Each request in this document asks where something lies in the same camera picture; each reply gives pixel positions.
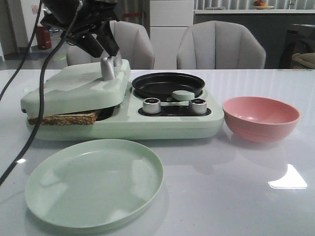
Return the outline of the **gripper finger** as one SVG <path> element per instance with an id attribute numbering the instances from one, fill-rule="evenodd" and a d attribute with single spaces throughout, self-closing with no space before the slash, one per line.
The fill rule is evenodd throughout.
<path id="1" fill-rule="evenodd" d="M 109 56 L 115 57 L 118 54 L 119 46 L 112 34 L 110 21 L 104 21 L 100 25 L 96 31 L 96 39 Z"/>
<path id="2" fill-rule="evenodd" d="M 94 58 L 99 58 L 104 51 L 91 33 L 74 36 L 73 43 Z"/>

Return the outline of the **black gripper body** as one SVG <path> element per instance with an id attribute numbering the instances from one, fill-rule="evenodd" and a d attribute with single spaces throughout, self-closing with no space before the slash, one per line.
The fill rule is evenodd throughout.
<path id="1" fill-rule="evenodd" d="M 91 30 L 98 36 L 113 38 L 109 22 L 118 17 L 117 0 L 43 0 L 49 13 L 41 20 L 47 28 L 66 31 L 68 34 Z"/>

